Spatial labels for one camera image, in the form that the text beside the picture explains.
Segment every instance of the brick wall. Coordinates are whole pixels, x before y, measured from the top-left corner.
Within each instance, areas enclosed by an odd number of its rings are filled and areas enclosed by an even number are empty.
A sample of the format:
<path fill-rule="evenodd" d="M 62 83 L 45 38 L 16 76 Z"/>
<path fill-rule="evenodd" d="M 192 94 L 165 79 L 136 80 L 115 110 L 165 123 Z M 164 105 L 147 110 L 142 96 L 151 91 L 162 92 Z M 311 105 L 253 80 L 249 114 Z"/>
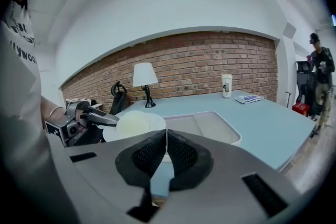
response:
<path fill-rule="evenodd" d="M 272 40 L 243 33 L 196 32 L 149 40 L 111 54 L 73 76 L 64 98 L 90 98 L 108 112 L 116 81 L 128 90 L 128 102 L 145 99 L 132 87 L 133 67 L 152 63 L 159 83 L 150 85 L 153 99 L 222 91 L 221 74 L 233 75 L 232 90 L 244 90 L 275 101 L 278 78 Z"/>

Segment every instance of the floor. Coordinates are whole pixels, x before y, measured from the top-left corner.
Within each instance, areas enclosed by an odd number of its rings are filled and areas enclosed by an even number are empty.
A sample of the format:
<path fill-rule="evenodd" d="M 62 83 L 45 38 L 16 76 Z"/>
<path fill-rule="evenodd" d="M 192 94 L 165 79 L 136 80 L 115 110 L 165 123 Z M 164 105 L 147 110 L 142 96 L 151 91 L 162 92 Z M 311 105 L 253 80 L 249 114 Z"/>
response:
<path fill-rule="evenodd" d="M 301 193 L 320 183 L 336 153 L 336 101 L 332 98 L 329 119 L 319 135 L 308 138 L 281 171 Z"/>

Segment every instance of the black stand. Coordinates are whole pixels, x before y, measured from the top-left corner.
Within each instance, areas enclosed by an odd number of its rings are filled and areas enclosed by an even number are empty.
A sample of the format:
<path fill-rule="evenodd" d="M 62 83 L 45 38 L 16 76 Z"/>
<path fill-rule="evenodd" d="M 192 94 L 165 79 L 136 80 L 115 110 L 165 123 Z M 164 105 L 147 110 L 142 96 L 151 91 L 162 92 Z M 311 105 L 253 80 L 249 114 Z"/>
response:
<path fill-rule="evenodd" d="M 145 85 L 145 87 L 142 88 L 142 90 L 145 91 L 147 96 L 147 104 L 145 105 L 145 108 L 152 108 L 156 106 L 156 104 L 153 102 L 153 99 L 151 98 L 151 93 L 149 91 L 149 86 Z"/>

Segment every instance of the red box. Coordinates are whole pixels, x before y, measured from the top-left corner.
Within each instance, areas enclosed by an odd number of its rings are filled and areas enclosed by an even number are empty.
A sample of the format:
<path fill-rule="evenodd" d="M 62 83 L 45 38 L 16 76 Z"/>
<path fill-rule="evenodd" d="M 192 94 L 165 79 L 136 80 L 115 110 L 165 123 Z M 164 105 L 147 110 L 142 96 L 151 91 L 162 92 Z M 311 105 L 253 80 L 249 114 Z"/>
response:
<path fill-rule="evenodd" d="M 292 107 L 294 111 L 298 112 L 299 114 L 302 114 L 303 116 L 308 115 L 309 108 L 310 107 L 307 104 L 303 104 L 301 102 L 296 103 Z"/>

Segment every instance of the table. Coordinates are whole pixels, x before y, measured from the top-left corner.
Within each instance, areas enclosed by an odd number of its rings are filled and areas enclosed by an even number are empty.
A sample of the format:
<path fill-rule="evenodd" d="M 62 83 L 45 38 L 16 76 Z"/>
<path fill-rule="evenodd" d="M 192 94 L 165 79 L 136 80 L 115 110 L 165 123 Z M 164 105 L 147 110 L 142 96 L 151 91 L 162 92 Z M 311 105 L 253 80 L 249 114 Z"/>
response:
<path fill-rule="evenodd" d="M 308 138 L 315 122 L 284 106 L 263 99 L 250 104 L 235 100 L 244 91 L 233 91 L 230 99 L 224 99 L 221 92 L 184 97 L 156 99 L 156 106 L 145 108 L 146 101 L 131 105 L 119 115 L 131 110 L 156 113 L 160 116 L 174 116 L 204 111 L 216 111 L 242 136 L 240 147 L 249 151 L 273 169 L 283 167 Z M 172 165 L 162 163 L 159 173 L 152 178 L 152 193 L 162 195 L 164 180 L 171 175 Z"/>

